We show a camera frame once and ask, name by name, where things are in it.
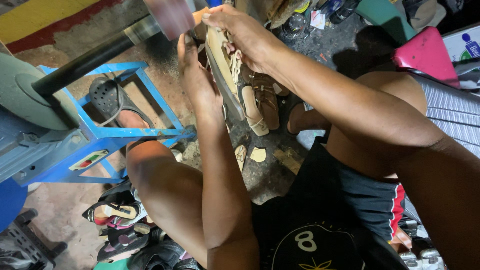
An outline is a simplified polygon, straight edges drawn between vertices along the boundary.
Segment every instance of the dirty floor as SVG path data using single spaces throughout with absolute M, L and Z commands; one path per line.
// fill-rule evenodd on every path
M 147 12 L 138 0 L 125 1 L 122 5 L 124 6 L 106 9 L 102 12 L 103 15 L 93 16 L 89 22 L 75 26 L 69 32 L 59 33 L 56 36 L 56 45 L 24 51 L 15 56 L 34 66 L 41 64 L 60 67 L 101 43 L 105 37 L 126 24 L 123 20 L 118 24 L 116 19 L 120 16 L 112 14 L 123 14 L 125 10 L 131 10 L 134 14 L 129 14 L 127 21 L 134 21 Z M 311 32 L 306 38 L 287 40 L 286 43 L 328 67 L 356 78 L 377 65 L 377 61 L 381 61 L 392 49 L 388 42 L 382 43 L 377 40 L 378 35 L 383 35 L 378 31 L 374 27 L 364 25 L 355 14 L 340 25 L 330 25 L 325 30 Z M 176 40 L 168 42 L 162 34 L 157 34 L 110 62 L 127 61 L 147 62 L 149 66 L 145 72 L 182 124 L 184 126 L 195 124 L 192 106 L 178 82 Z M 102 76 L 113 78 L 115 74 Z M 79 99 L 88 93 L 94 78 L 95 76 L 84 77 L 67 88 L 76 99 Z M 148 95 L 143 96 L 145 89 L 137 82 L 135 77 L 131 77 L 123 84 L 125 90 L 153 120 L 157 128 L 168 127 L 170 123 L 165 121 L 161 109 L 151 105 L 151 98 Z M 92 111 L 88 105 L 85 109 Z M 91 117 L 97 122 L 102 121 L 93 112 Z M 251 199 L 261 204 L 274 196 L 285 194 L 295 174 L 283 166 L 274 157 L 273 152 L 279 148 L 294 151 L 300 157 L 305 157 L 308 145 L 302 146 L 296 138 L 285 136 L 280 130 L 257 137 L 246 121 L 238 122 L 229 115 L 226 122 L 231 130 L 233 146 L 243 144 L 247 148 L 247 159 L 242 175 Z M 266 148 L 267 158 L 264 162 L 258 163 L 248 158 L 254 147 Z M 175 148 L 183 152 L 184 163 L 201 170 L 197 141 L 181 142 Z M 117 169 L 125 166 L 122 151 L 113 154 L 109 160 Z M 103 168 L 96 167 L 90 173 L 105 172 Z M 39 216 L 32 222 L 35 233 L 50 247 L 59 241 L 65 241 L 69 245 L 56 259 L 57 269 L 89 270 L 96 264 L 97 250 L 103 241 L 97 237 L 98 228 L 83 219 L 81 213 L 96 203 L 106 188 L 102 184 L 43 183 L 27 198 L 24 207 L 36 208 L 39 212 Z

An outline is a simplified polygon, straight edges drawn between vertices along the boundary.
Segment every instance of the blue metal stand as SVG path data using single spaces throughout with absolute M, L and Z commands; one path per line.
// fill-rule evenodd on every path
M 143 68 L 146 68 L 147 66 L 147 63 L 145 63 L 144 61 L 104 64 L 93 70 L 92 72 L 88 73 L 86 76 L 125 70 L 117 77 L 117 82 L 120 82 L 133 74 L 137 74 L 152 95 L 152 97 L 162 108 L 166 116 L 170 119 L 175 129 L 97 127 L 82 108 L 83 105 L 90 102 L 90 97 L 86 95 L 85 97 L 76 101 L 70 94 L 70 92 L 67 90 L 67 88 L 64 88 L 63 91 L 72 100 L 80 116 L 79 130 L 75 131 L 73 134 L 81 137 L 82 140 L 80 144 L 83 143 L 84 145 L 80 147 L 79 143 L 77 142 L 76 147 L 72 147 L 72 149 L 76 149 L 75 151 L 52 151 L 52 153 L 47 154 L 44 158 L 38 161 L 40 163 L 38 168 L 43 168 L 43 166 L 41 166 L 41 163 L 45 162 L 45 160 L 48 159 L 59 160 L 59 162 L 55 163 L 54 166 L 49 166 L 47 167 L 47 169 L 38 172 L 38 174 L 34 178 L 30 179 L 22 186 L 26 186 L 35 182 L 112 184 L 120 183 L 123 181 L 124 177 L 127 176 L 127 170 L 122 169 L 117 172 L 105 158 L 111 153 L 127 145 L 127 143 L 138 141 L 140 139 L 166 139 L 163 144 L 167 147 L 170 147 L 172 144 L 176 143 L 182 138 L 191 138 L 196 136 L 193 130 L 185 129 L 182 126 L 175 113 L 172 111 L 172 109 L 168 106 L 163 97 L 157 91 L 156 87 L 143 70 Z M 56 70 L 41 65 L 39 66 L 39 68 L 41 68 L 46 74 L 49 74 Z M 65 141 L 62 143 L 63 146 L 60 145 L 60 147 L 67 148 L 69 145 L 71 145 L 71 136 L 65 139 Z M 104 157 L 95 159 L 92 162 L 91 166 L 89 166 L 88 168 L 75 171 L 69 169 L 72 165 L 74 165 L 84 157 L 90 155 L 95 151 L 100 150 L 106 150 L 108 154 Z M 98 162 L 100 162 L 107 170 L 107 172 L 111 176 L 110 178 L 80 176 L 80 174 L 82 174 Z

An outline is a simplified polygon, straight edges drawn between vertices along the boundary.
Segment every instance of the sanding drum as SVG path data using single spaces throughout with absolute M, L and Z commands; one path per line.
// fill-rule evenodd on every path
M 195 26 L 192 0 L 144 0 L 162 33 L 173 40 Z

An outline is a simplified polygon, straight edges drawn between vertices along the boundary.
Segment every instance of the blue metal frame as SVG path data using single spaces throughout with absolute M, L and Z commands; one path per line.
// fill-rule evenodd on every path
M 117 172 L 110 164 L 110 162 L 106 160 L 106 157 L 111 153 L 114 153 L 115 151 L 124 147 L 125 145 L 127 145 L 127 143 L 138 141 L 140 139 L 166 139 L 163 144 L 167 147 L 170 147 L 182 138 L 195 137 L 196 134 L 193 130 L 185 129 L 182 126 L 175 113 L 172 111 L 172 109 L 168 106 L 163 97 L 157 91 L 157 88 L 154 86 L 145 71 L 143 71 L 143 68 L 147 66 L 147 63 L 145 63 L 144 61 L 103 64 L 85 76 L 124 70 L 122 74 L 117 76 L 117 82 L 121 82 L 126 78 L 130 77 L 131 75 L 137 74 L 143 84 L 145 84 L 145 87 L 148 89 L 152 97 L 162 108 L 166 116 L 170 119 L 175 129 L 97 127 L 82 108 L 83 105 L 90 102 L 90 97 L 86 95 L 85 97 L 76 101 L 70 94 L 70 92 L 67 90 L 67 88 L 64 88 L 63 91 L 72 100 L 75 108 L 78 111 L 78 114 L 80 116 L 79 129 L 82 131 L 82 134 L 88 140 L 88 143 L 82 148 L 80 148 L 78 151 L 74 153 L 69 153 L 66 158 L 64 158 L 61 162 L 40 172 L 38 175 L 36 175 L 30 181 L 24 183 L 22 186 L 26 186 L 35 182 L 112 184 L 120 183 L 124 180 L 124 177 L 127 176 L 127 170 L 122 169 Z M 41 68 L 46 74 L 50 74 L 54 70 L 56 70 L 54 68 L 48 68 L 42 65 L 40 65 L 39 68 Z M 110 178 L 80 176 L 80 174 L 82 174 L 92 166 L 88 167 L 87 169 L 77 171 L 71 171 L 69 169 L 70 166 L 74 165 L 76 162 L 86 157 L 90 153 L 104 149 L 108 150 L 108 155 L 104 156 L 101 159 L 95 160 L 92 165 L 100 162 L 100 164 L 103 165 L 105 170 L 111 176 Z

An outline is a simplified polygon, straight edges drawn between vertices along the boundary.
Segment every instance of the red stripe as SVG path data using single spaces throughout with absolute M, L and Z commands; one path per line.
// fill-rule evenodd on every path
M 405 190 L 403 189 L 402 184 L 398 184 L 398 187 L 396 189 L 396 198 L 393 200 L 393 209 L 392 213 L 394 215 L 394 218 L 390 220 L 390 227 L 393 230 L 392 233 L 392 239 L 395 236 L 396 229 L 398 228 L 398 222 L 402 218 L 402 213 L 403 213 L 403 207 L 400 205 L 400 202 L 405 198 Z
M 5 46 L 10 50 L 11 53 L 15 54 L 27 49 L 35 49 L 44 45 L 55 44 L 53 35 L 56 32 L 68 31 L 74 25 L 79 25 L 90 20 L 92 15 L 99 13 L 105 7 L 111 7 L 123 1 L 124 0 L 100 0 L 70 17 L 66 17 L 58 22 L 52 23 L 51 25 L 36 31 L 35 33 L 32 33 L 17 41 L 10 42 Z

